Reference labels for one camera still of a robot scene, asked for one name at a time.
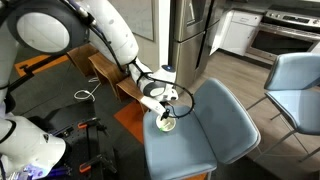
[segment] oven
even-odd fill
[[[320,42],[320,35],[260,23],[247,48],[247,53],[274,61],[278,55],[312,52]]]
[[[319,25],[315,17],[270,10],[253,31],[246,52],[271,61],[280,54],[312,52],[320,42]]]

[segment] drawer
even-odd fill
[[[232,16],[232,22],[237,22],[240,24],[246,24],[249,26],[258,26],[262,18],[260,14],[252,14],[242,11],[234,11]]]

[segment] cabinet door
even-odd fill
[[[320,54],[320,42],[311,50],[312,53]]]
[[[222,49],[244,56],[256,27],[231,22]]]
[[[217,33],[215,34],[215,37],[214,37],[214,41],[212,44],[212,49],[210,51],[210,55],[212,53],[214,53],[218,48],[222,47],[223,41],[227,35],[229,26],[231,24],[231,19],[232,19],[233,13],[234,13],[234,10],[231,10],[231,11],[223,14],[220,21],[217,22],[217,23],[219,23],[218,30],[217,30]]]

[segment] wooden chair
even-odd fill
[[[90,65],[88,57],[96,54],[97,52],[99,51],[91,44],[85,44],[67,52],[67,56],[73,65],[76,66],[84,76],[90,76],[95,73]]]
[[[122,81],[126,76],[119,70],[116,64],[112,63],[100,52],[90,56],[89,60],[100,83],[105,84],[109,81],[114,95],[119,99],[116,84]]]
[[[140,103],[142,112],[145,113],[147,107],[144,106],[140,101],[140,99],[143,97],[143,94],[131,77],[127,77],[117,84],[117,92],[120,100],[123,100],[128,96],[134,98]]]

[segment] oven door handle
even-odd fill
[[[287,37],[297,38],[305,41],[320,41],[320,36],[318,35],[312,35],[308,32],[297,31],[294,29],[289,29],[284,27],[279,28],[278,26],[269,25],[265,23],[259,24],[259,30],[274,33],[274,34],[279,34]]]

